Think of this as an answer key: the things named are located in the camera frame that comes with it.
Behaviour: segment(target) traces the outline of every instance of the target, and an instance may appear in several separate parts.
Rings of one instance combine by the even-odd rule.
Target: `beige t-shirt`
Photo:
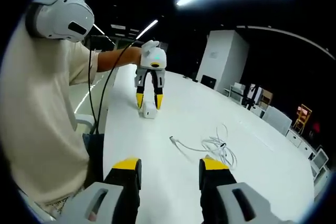
[[[91,82],[98,54],[92,52]],[[16,184],[47,203],[79,189],[88,154],[69,86],[88,81],[89,50],[80,42],[31,38],[21,20],[0,72],[0,138]]]

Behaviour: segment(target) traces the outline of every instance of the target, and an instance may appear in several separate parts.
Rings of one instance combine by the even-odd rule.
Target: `black pants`
[[[103,182],[104,134],[83,134],[83,141],[90,158],[84,182],[84,188],[87,188],[94,182]]]

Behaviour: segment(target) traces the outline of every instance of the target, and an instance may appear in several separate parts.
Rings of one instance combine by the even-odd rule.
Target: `desk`
[[[169,137],[202,148],[202,138],[228,128],[227,145],[236,154],[232,171],[270,201],[280,219],[300,220],[313,204],[309,161],[283,135],[222,94],[182,75],[167,72],[164,99],[154,120],[138,115],[135,99],[136,66],[119,68],[108,96],[104,141],[104,175],[113,164],[130,156],[142,159],[141,204],[137,223],[202,223],[198,162],[205,153],[182,149]],[[152,99],[150,75],[145,99]]]

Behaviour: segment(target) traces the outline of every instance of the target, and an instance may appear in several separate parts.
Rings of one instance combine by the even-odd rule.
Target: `black ceiling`
[[[206,36],[210,30],[234,29],[237,25],[271,26],[302,35],[336,54],[335,0],[199,0],[188,8],[177,8],[176,0],[87,2],[95,13],[95,23],[109,36],[116,33],[129,36],[128,29],[141,30],[154,19],[159,23],[143,41],[154,37],[169,43],[177,36]],[[124,25],[127,31],[112,29],[111,24]],[[265,33],[269,39],[273,36],[272,32],[262,32]],[[241,34],[255,40],[260,33]]]

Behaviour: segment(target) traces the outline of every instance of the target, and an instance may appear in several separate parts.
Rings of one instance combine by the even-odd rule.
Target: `white cable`
[[[226,139],[228,139],[228,129],[226,127],[225,124],[222,124],[222,126],[225,128],[226,130]],[[183,144],[180,140],[175,139],[173,136],[171,136],[169,138],[173,144],[175,144],[175,146],[178,148],[177,143],[181,144],[183,147],[192,150],[192,151],[196,151],[196,152],[211,152],[213,153],[215,156],[219,156],[220,161],[227,165],[230,169],[235,169],[237,167],[238,161],[237,161],[237,157],[236,155],[233,153],[233,151],[231,151],[230,148],[228,148],[226,146],[226,143],[219,137],[218,134],[218,127],[216,128],[216,136],[210,136],[209,139],[204,139],[201,141],[201,144],[204,148],[204,150],[198,150],[198,149],[194,149],[191,147],[186,146],[185,144]],[[210,149],[207,144],[213,144],[216,146],[215,149]]]

